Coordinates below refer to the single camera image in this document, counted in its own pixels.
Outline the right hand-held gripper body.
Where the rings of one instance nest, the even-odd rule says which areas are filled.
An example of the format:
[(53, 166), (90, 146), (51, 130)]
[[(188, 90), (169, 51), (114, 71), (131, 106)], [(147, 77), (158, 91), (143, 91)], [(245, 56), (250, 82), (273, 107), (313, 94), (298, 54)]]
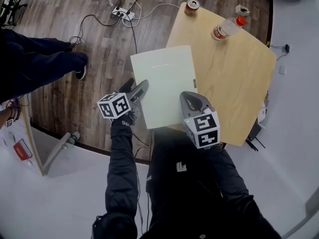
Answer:
[(220, 123), (217, 111), (209, 100), (198, 93), (180, 94), (183, 125), (196, 148), (208, 148), (220, 143)]

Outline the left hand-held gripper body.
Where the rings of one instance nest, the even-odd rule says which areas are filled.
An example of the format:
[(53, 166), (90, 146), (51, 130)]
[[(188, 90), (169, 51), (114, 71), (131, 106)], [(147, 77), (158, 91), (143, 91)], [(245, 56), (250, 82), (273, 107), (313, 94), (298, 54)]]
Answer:
[(148, 80), (137, 84), (130, 93), (113, 92), (105, 95), (97, 102), (97, 106), (105, 119), (118, 119), (124, 114), (133, 114), (135, 119), (140, 111), (141, 99), (149, 88)]

